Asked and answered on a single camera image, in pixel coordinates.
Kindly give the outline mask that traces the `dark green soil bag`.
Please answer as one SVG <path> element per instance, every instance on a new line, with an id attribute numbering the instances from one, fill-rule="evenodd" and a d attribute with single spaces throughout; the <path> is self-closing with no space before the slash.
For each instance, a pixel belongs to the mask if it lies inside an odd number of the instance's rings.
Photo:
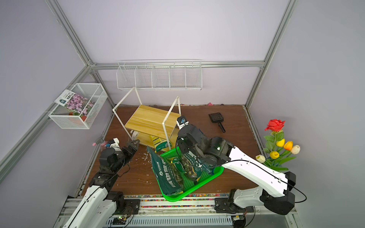
<path id="1" fill-rule="evenodd" d="M 214 168 L 211 168 L 207 163 L 200 161 L 197 156 L 191 152 L 182 155 L 181 163 L 185 170 L 185 176 L 195 184 L 200 181 L 204 173 L 208 175 L 214 174 Z"/>
<path id="2" fill-rule="evenodd" d="M 183 182 L 171 164 L 155 153 L 151 147 L 148 146 L 147 151 L 150 154 L 152 169 L 162 193 L 166 196 L 183 193 Z"/>

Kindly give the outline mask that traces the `white frame wooden shelf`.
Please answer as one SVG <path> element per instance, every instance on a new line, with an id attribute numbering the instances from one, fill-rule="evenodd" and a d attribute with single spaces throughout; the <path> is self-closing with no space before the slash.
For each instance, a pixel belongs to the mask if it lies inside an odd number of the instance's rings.
<path id="1" fill-rule="evenodd" d="M 117 114 L 117 109 L 133 91 L 137 95 L 139 106 L 124 124 Z M 128 130 L 133 130 L 145 135 L 163 138 L 167 141 L 170 150 L 174 148 L 174 140 L 170 140 L 170 138 L 177 126 L 177 119 L 182 116 L 180 97 L 176 97 L 169 110 L 166 111 L 142 104 L 137 88 L 132 87 L 112 111 L 129 138 L 132 138 L 132 135 Z"/>

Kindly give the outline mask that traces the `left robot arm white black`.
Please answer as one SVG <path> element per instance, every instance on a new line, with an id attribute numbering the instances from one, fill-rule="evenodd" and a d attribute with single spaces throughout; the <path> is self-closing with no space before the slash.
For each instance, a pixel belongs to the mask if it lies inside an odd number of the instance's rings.
<path id="1" fill-rule="evenodd" d="M 94 175 L 84 197 L 68 219 L 65 228 L 103 228 L 115 215 L 121 220 L 133 219 L 139 213 L 139 199 L 125 199 L 122 192 L 112 191 L 118 173 L 125 166 L 130 166 L 140 141 L 133 140 L 120 147 L 114 138 L 107 142 L 99 158 L 99 171 Z"/>

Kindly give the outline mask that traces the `yellow flowered fertilizer bag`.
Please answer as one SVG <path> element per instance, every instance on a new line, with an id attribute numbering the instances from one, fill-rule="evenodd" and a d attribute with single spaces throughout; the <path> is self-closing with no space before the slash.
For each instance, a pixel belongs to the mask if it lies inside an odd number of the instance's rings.
<path id="1" fill-rule="evenodd" d="M 152 144 L 155 148 L 156 152 L 160 152 L 164 149 L 169 149 L 169 143 L 166 139 L 160 138 L 160 137 L 156 137 L 156 136 L 150 136 Z"/>

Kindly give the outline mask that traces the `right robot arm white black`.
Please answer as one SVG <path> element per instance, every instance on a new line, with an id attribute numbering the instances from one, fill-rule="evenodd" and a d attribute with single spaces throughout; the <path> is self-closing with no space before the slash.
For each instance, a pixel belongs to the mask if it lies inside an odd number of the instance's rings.
<path id="1" fill-rule="evenodd" d="M 287 215 L 298 203 L 292 193 L 294 173 L 269 168 L 221 137 L 208 138 L 195 125 L 184 123 L 179 125 L 176 145 L 183 155 L 196 158 L 199 168 L 223 167 L 257 184 L 256 188 L 231 191 L 227 204 L 234 208 L 264 206 L 275 214 Z"/>

